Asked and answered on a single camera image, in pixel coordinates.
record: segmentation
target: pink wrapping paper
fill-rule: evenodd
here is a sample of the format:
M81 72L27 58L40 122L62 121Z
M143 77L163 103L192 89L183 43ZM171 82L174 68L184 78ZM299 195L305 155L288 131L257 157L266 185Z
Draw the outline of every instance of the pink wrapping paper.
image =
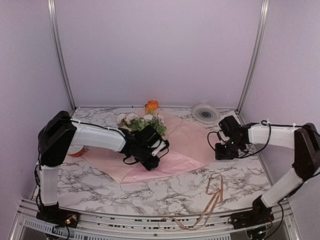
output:
M167 127L164 138L169 140L170 151L161 158L157 168L147 171L140 163L126 165L123 163L125 157L123 154L103 148L91 148L82 157L119 184L176 176L208 166L215 155L207 142L209 131L204 129L201 123L184 120L164 112L159 114L164 116ZM210 137L212 145L218 141L217 137Z

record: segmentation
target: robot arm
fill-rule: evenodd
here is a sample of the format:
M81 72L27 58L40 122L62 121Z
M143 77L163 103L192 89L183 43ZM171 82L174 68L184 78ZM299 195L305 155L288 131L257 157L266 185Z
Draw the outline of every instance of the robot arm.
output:
M38 135L40 163L41 209L37 218L45 221L65 222L65 216L77 213L59 209L57 183L60 165L67 154L75 154L84 146L110 149L125 155L125 164L141 163L148 171L158 167L157 154L169 147L151 126L141 131L129 132L124 128L103 127L70 118L66 111L59 112ZM133 157L134 162L126 159Z
M266 218L274 219L271 207L285 197L294 194L320 167L320 139L312 123L301 127L272 126L249 123L240 126L233 116L224 118L219 126L226 137L224 143L216 143L216 159L231 160L239 157L247 144L266 144L294 150L292 168L268 191L253 201L252 210L234 213L231 223L235 229L263 223Z

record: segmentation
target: bouquet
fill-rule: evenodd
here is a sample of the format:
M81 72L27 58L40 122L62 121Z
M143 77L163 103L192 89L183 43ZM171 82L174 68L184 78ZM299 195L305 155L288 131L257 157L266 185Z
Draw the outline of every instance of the bouquet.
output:
M165 118L161 115L147 114L139 117L135 113L121 113L117 116L116 121L120 127L126 126L132 131L141 131L146 126L151 125L161 136L165 135L167 130Z

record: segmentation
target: marble tabletop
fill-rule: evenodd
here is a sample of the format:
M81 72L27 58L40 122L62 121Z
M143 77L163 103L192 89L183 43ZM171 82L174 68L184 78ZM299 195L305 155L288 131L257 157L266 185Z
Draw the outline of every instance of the marble tabletop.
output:
M134 108L78 108L73 117L93 124L116 127L117 115L135 112ZM163 108L166 113L187 121L195 121L188 108ZM220 119L237 115L220 109ZM203 125L217 131L215 125ZM211 188L220 187L223 176L223 202L214 212L243 209L269 187L267 176L257 156L228 161L212 160L205 168L178 176L118 184L106 173L90 165L84 158L66 157L58 177L58 201L61 207L88 212L135 215L181 216L200 214L212 196L206 187L213 174Z

